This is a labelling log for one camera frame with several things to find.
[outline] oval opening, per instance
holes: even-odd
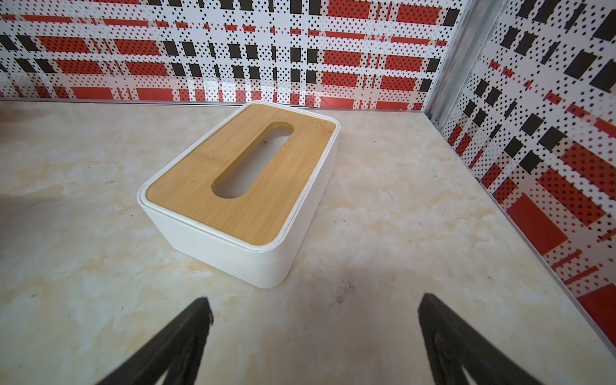
[[[293,133],[293,126],[273,122],[212,183],[217,197],[232,199],[244,195]]]

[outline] white plastic base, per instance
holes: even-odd
[[[289,213],[280,233],[274,241],[267,245],[255,246],[244,242],[202,223],[195,222],[180,214],[158,206],[147,200],[145,192],[159,177],[171,169],[183,157],[188,155],[197,145],[201,144],[211,134],[230,121],[235,115],[252,103],[250,102],[237,110],[203,138],[189,147],[184,153],[169,163],[165,168],[146,182],[137,194],[137,201],[148,214],[152,222],[158,227],[171,246],[191,257],[207,263],[217,269],[231,274],[259,288],[272,288],[280,284],[289,274],[291,265],[295,260],[304,235],[310,226],[314,212],[325,187],[334,170],[336,151],[338,149],[338,133],[340,124],[327,116],[318,115],[309,111],[295,109],[282,105],[278,108],[293,110],[296,113],[316,116],[332,121],[336,130],[332,134],[328,145],[314,169],[304,190],[296,204]]]

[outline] patterned wall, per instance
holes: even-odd
[[[616,345],[615,8],[512,0],[443,135]]]
[[[14,0],[3,97],[421,110],[468,0]]]

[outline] beige marble surface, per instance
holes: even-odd
[[[229,107],[0,102],[0,381],[91,384],[196,297],[199,384],[431,384],[438,295],[546,384],[616,360],[420,113],[322,111],[336,168],[288,278],[260,290],[174,251],[137,189]]]

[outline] wooden lid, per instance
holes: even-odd
[[[224,182],[267,131],[293,133],[248,191],[221,198]],[[152,203],[252,245],[276,238],[334,133],[334,122],[266,104],[252,104],[209,136],[146,191]]]

